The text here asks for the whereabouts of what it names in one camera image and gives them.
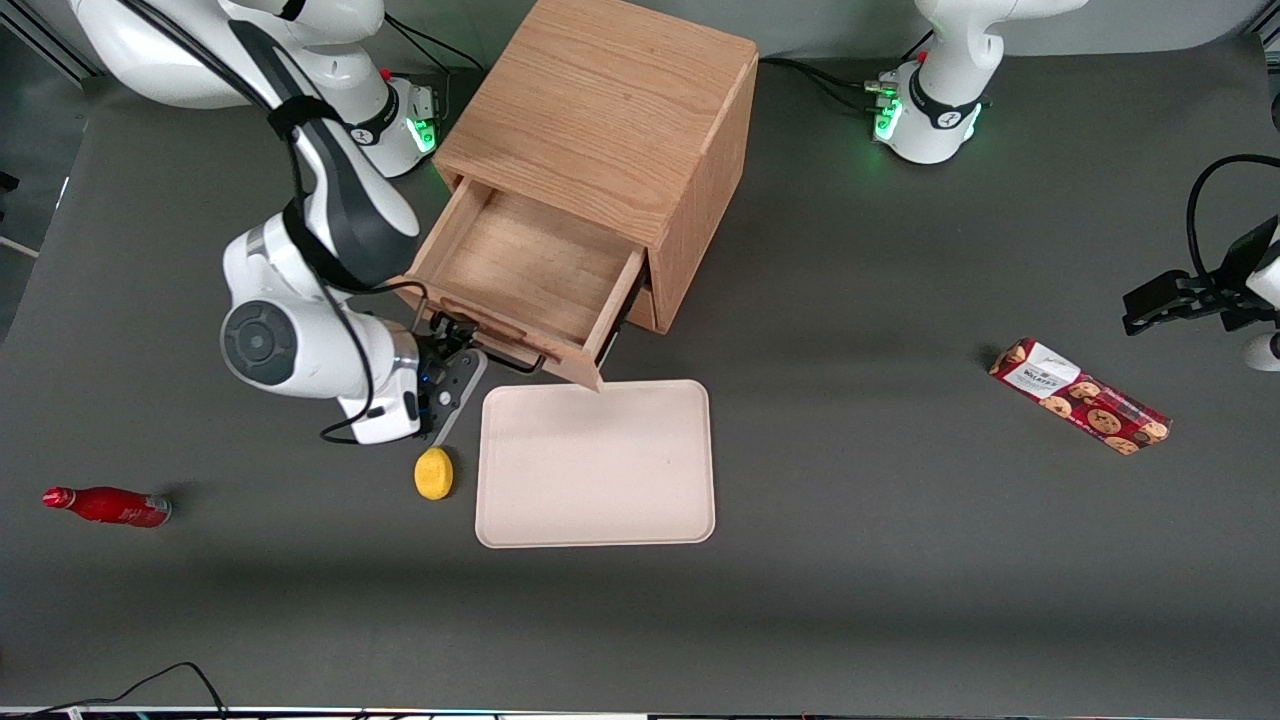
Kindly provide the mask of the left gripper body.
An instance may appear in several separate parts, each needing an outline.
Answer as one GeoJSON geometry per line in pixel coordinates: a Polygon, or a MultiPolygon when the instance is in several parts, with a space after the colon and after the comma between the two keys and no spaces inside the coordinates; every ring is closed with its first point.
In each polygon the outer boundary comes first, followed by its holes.
{"type": "Polygon", "coordinates": [[[1228,249],[1210,273],[1210,299],[1226,332],[1277,324],[1277,218],[1271,217],[1228,249]]]}

